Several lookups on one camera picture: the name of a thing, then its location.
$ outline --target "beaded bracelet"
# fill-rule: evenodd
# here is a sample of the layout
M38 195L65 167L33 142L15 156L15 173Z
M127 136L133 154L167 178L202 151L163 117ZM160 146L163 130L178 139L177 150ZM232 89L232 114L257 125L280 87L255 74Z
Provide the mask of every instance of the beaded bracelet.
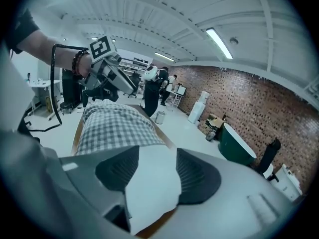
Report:
M79 73L79 62L81 60L81 58L86 55L89 54L86 50L80 50L75 57L73 58L73 62L72 62L72 73L75 75L80 75Z

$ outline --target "stool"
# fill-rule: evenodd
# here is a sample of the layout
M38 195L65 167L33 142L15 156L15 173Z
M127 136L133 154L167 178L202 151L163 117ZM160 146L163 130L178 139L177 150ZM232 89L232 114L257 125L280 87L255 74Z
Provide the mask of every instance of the stool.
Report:
M68 103L68 102L62 102L60 104L60 108L61 108L61 111L62 111L63 115L64 115L64 111L63 111L64 109L69 110L70 114L71 114L71 111L74 109L72 103Z

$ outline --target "brick wall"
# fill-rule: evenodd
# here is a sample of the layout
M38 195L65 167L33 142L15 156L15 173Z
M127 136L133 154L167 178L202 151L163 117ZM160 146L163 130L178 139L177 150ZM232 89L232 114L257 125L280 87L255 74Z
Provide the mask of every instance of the brick wall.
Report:
M187 87L180 108L190 112L201 91L210 93L201 116L210 113L226 121L256 152L259 163L268 143L277 137L282 147L273 165L285 163L295 173L302 191L307 191L319 158L319 115L290 90L258 76L214 67L169 67L177 82ZM201 123L199 129L205 131Z

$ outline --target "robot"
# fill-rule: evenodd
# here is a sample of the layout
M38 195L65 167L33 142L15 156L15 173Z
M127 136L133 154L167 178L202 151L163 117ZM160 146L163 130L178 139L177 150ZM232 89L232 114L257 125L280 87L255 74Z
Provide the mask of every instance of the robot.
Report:
M51 80L56 47L83 49L55 45ZM108 82L133 92L134 84L118 69L121 58L109 37L87 49L92 66L81 84L93 89ZM153 80L156 74L154 67L144 79ZM124 189L138 167L138 146L58 158L30 137L2 129L0 146L3 183L41 229L60 238L133 238ZM182 194L175 214L153 239L263 238L282 225L292 208L251 168L181 148L176 156Z

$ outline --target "plaid cloth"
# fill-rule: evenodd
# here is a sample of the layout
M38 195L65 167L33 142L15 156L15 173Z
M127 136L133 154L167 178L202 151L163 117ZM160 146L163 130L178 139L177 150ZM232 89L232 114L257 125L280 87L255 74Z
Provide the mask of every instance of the plaid cloth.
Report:
M129 146L164 144L152 123L136 109L110 100L95 101L83 113L76 155Z

